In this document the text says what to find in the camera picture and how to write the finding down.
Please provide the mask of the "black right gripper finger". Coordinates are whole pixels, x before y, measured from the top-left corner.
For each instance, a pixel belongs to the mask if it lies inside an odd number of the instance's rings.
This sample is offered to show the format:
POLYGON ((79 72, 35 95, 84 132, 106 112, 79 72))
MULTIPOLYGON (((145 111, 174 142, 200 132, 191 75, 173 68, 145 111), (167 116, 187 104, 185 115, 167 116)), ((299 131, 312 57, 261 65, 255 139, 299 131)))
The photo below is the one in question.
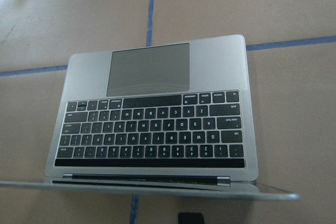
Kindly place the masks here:
POLYGON ((200 212, 180 212, 178 224, 204 224, 204 217, 200 212))

